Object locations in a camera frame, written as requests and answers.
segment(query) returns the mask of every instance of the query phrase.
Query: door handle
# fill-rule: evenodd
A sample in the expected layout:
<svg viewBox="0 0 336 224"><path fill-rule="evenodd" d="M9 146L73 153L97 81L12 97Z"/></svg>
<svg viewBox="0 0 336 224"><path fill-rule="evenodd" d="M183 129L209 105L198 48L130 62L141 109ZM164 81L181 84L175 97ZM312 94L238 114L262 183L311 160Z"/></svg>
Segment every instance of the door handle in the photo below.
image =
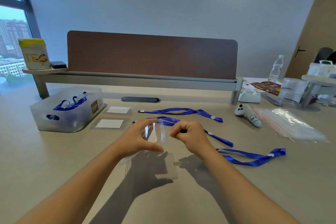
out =
<svg viewBox="0 0 336 224"><path fill-rule="evenodd" d="M299 45L299 47L297 48L297 51L296 51L296 53L295 53L294 58L296 58L297 52L305 52L305 51L306 51L306 50L300 50L300 45Z"/></svg>

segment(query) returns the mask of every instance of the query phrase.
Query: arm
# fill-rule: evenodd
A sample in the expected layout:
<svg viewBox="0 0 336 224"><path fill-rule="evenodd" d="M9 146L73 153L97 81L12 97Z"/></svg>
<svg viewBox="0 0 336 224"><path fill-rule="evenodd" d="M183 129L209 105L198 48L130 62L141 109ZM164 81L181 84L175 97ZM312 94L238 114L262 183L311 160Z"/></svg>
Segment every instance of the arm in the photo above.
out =
<svg viewBox="0 0 336 224"><path fill-rule="evenodd" d="M180 133L181 129L187 129L187 133ZM214 149L199 122L182 120L174 125L170 136L182 141L191 153L203 160L238 223L299 224Z"/></svg>
<svg viewBox="0 0 336 224"><path fill-rule="evenodd" d="M116 164L141 150L163 151L145 141L142 130L157 119L139 120L130 126L70 180L26 213L17 223L82 223Z"/></svg>

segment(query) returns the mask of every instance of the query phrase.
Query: plastic water bottle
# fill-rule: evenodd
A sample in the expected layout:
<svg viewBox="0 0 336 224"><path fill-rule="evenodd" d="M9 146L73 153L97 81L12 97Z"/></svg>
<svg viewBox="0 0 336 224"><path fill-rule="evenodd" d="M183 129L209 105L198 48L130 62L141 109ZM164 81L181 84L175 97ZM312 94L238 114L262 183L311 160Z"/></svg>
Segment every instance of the plastic water bottle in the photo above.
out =
<svg viewBox="0 0 336 224"><path fill-rule="evenodd" d="M279 55L279 58L277 60L275 60L273 68L271 70L271 73L268 77L269 81L271 81L271 82L276 82L277 81L277 79L279 77L279 74L281 72L282 66L284 64L283 58L284 58L283 55Z"/></svg>

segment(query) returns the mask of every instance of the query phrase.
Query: label on box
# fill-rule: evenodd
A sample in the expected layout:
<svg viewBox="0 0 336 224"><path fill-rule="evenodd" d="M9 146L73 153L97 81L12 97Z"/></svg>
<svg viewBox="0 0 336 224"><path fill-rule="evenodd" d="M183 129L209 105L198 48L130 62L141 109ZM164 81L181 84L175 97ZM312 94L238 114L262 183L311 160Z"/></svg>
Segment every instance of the label on box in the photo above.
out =
<svg viewBox="0 0 336 224"><path fill-rule="evenodd" d="M97 100L94 101L92 104L91 104L91 109L92 109L92 113L94 114L96 111L99 110L99 107L98 107L98 102Z"/></svg>

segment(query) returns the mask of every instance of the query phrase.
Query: brown privacy panel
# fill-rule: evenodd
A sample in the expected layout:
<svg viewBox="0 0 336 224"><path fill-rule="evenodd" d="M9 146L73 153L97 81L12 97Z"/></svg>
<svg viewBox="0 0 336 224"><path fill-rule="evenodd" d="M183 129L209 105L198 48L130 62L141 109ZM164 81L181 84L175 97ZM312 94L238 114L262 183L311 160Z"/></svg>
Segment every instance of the brown privacy panel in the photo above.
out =
<svg viewBox="0 0 336 224"><path fill-rule="evenodd" d="M69 70L76 72L235 79L235 40L68 32Z"/></svg>

